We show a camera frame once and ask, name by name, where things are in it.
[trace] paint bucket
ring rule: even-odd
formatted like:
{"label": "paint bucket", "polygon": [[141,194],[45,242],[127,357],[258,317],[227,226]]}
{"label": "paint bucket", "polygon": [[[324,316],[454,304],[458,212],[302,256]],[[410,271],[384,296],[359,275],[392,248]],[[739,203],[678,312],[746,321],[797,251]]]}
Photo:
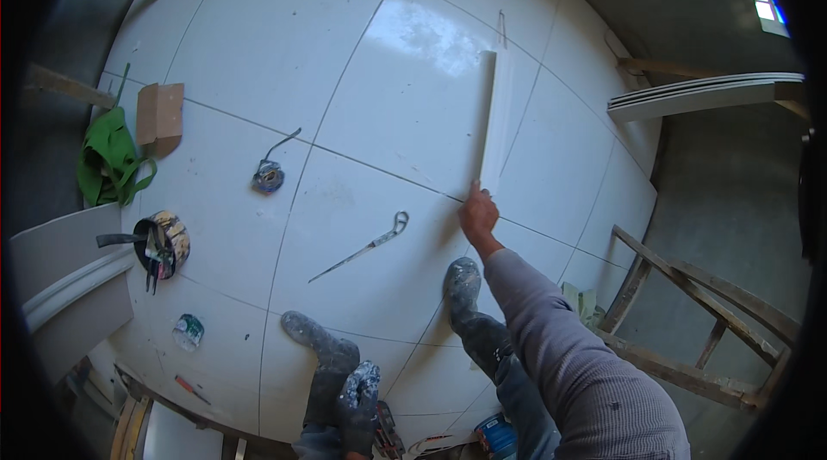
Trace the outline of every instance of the paint bucket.
{"label": "paint bucket", "polygon": [[201,343],[204,328],[201,322],[191,314],[182,314],[172,329],[172,339],[185,351],[192,352]]}

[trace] person's arm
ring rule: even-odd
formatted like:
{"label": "person's arm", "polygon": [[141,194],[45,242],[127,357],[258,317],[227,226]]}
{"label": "person's arm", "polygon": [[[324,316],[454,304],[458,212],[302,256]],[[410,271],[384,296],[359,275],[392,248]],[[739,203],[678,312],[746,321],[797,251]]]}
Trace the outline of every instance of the person's arm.
{"label": "person's arm", "polygon": [[494,239],[498,217],[491,197],[473,185],[460,225],[485,264],[513,349],[560,429],[557,457],[688,458],[669,395],[588,330],[555,283]]}

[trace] white tile floor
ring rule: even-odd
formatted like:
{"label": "white tile floor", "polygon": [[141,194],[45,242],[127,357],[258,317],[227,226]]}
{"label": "white tile floor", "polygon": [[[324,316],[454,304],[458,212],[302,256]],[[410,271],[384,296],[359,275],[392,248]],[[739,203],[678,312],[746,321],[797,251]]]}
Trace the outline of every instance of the white tile floor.
{"label": "white tile floor", "polygon": [[[605,114],[626,88],[612,50],[625,50],[584,0],[135,0],[101,88],[117,90],[131,62],[121,105],[133,134],[142,85],[184,82],[186,100],[181,145],[124,209],[124,230],[167,208],[192,252],[155,296],[130,273],[136,318],[111,340],[120,361],[192,411],[291,441],[314,361],[279,315],[300,310],[379,364],[407,445],[495,413],[441,290],[451,261],[476,257],[454,213],[480,165],[501,10],[514,84],[495,234],[608,307],[631,257],[609,232],[645,232],[660,121],[618,127]],[[284,186],[259,196],[258,161],[296,127],[274,154]],[[402,235],[308,284],[398,210],[411,220]],[[479,305],[503,318],[487,286]],[[204,323],[194,352],[171,340],[182,313]]]}

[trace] cardboard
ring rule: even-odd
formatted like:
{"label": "cardboard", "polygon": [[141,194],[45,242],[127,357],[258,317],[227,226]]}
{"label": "cardboard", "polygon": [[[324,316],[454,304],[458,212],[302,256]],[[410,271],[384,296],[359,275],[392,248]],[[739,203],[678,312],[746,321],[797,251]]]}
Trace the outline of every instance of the cardboard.
{"label": "cardboard", "polygon": [[183,83],[149,84],[138,93],[135,140],[158,157],[169,155],[183,134]]}

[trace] work boot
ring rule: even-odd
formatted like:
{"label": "work boot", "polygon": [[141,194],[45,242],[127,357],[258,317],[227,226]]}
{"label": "work boot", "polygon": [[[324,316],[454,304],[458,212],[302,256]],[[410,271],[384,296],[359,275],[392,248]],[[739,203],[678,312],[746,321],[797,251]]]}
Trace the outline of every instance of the work boot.
{"label": "work boot", "polygon": [[494,381],[503,359],[513,354],[509,331],[489,314],[476,310],[482,276],[471,258],[452,262],[445,274],[451,329],[468,356]]}
{"label": "work boot", "polygon": [[359,365],[357,344],[334,337],[318,322],[298,311],[284,313],[281,327],[296,343],[311,348],[318,359],[310,383],[304,425],[337,426],[336,398],[347,377]]}

